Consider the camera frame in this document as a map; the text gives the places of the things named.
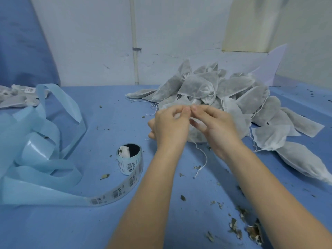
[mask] light blue release liner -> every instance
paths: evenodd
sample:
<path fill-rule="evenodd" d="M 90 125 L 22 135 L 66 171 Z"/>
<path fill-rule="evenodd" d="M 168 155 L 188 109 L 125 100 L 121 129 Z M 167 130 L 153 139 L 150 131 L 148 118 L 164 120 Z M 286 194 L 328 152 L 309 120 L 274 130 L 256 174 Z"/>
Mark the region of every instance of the light blue release liner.
<path fill-rule="evenodd" d="M 78 122 L 72 142 L 61 151 L 60 131 L 46 119 L 45 87 Z M 40 99 L 38 107 L 27 107 L 13 115 L 0 114 L 0 205 L 101 206 L 122 198 L 135 187 L 143 170 L 140 147 L 139 153 L 130 158 L 135 159 L 132 172 L 116 188 L 97 197 L 63 192 L 82 178 L 82 174 L 66 158 L 85 133 L 86 127 L 77 103 L 57 85 L 38 85 L 37 94 Z M 54 170 L 71 172 L 55 177 L 51 175 Z"/>

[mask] right hand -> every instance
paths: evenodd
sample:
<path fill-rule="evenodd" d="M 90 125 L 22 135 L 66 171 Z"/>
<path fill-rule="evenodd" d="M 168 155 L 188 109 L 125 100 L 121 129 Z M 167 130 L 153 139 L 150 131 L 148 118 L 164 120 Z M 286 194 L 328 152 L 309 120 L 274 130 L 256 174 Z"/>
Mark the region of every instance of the right hand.
<path fill-rule="evenodd" d="M 190 119 L 190 124 L 200 130 L 209 142 L 212 150 L 222 160 L 231 152 L 244 145 L 239 138 L 232 116 L 209 105 L 192 105 L 192 117 L 206 126 Z"/>

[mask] white pipe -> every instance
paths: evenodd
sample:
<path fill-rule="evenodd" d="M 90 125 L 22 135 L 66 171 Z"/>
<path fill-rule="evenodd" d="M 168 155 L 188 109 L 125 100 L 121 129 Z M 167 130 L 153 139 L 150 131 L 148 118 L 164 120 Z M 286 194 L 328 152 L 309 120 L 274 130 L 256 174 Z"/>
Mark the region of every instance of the white pipe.
<path fill-rule="evenodd" d="M 133 46 L 133 48 L 137 48 L 134 0 L 129 0 L 129 2 L 130 2 L 132 46 Z M 138 67 L 137 67 L 137 51 L 133 50 L 132 54 L 134 56 L 135 85 L 139 85 L 139 70 L 138 70 Z"/>

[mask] forearm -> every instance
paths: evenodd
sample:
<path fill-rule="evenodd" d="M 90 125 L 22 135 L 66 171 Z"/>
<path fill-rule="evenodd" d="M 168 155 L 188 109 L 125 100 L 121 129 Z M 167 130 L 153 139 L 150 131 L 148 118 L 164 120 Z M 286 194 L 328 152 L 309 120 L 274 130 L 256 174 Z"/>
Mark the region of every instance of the forearm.
<path fill-rule="evenodd" d="M 253 205 L 274 248 L 330 248 L 332 235 L 315 219 L 246 146 L 226 163 Z"/>
<path fill-rule="evenodd" d="M 156 152 L 108 248 L 163 247 L 173 178 L 180 154 L 171 149 Z"/>

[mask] hand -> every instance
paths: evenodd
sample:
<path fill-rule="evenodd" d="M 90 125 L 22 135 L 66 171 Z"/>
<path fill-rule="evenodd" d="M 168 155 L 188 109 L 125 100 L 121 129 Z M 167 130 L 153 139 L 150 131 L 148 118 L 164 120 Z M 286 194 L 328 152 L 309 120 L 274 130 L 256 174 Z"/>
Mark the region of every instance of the hand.
<path fill-rule="evenodd" d="M 183 151 L 189 133 L 190 113 L 190 107 L 184 105 L 174 105 L 156 113 L 148 125 L 151 128 L 149 138 L 157 140 L 158 149 Z"/>
<path fill-rule="evenodd" d="M 238 136 L 232 116 L 209 105 L 192 105 L 192 117 L 205 125 L 190 119 L 190 124 L 206 137 L 215 154 L 225 160 L 230 152 L 243 145 Z"/>

